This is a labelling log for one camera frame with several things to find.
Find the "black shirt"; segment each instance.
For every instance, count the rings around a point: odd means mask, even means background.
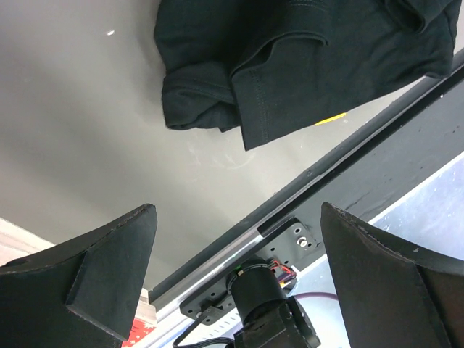
[[[162,0],[172,129],[241,126],[246,149],[451,69],[461,0]]]

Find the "black cable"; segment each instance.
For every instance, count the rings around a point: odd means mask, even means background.
[[[203,312],[177,339],[175,339],[173,348],[203,348],[212,346],[213,344],[226,344],[227,348],[233,348],[235,346],[233,339],[228,339],[227,337],[217,337],[216,339],[207,339],[203,342],[179,346],[179,344],[186,339],[187,336],[191,334],[206,317],[207,313]]]

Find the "bolt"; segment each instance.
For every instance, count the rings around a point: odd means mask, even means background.
[[[297,244],[300,245],[301,248],[304,248],[305,246],[307,246],[307,239],[306,239],[306,237],[300,237],[300,238],[298,238]]]

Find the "red object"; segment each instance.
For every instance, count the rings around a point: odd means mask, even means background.
[[[154,328],[154,326],[136,318],[133,321],[129,339],[123,342],[123,348],[133,347],[135,344],[139,343],[140,340],[146,337],[150,332],[152,332]]]

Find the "black garment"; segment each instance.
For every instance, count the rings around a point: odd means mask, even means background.
[[[246,149],[450,73],[461,0],[162,0],[172,129],[241,126]]]

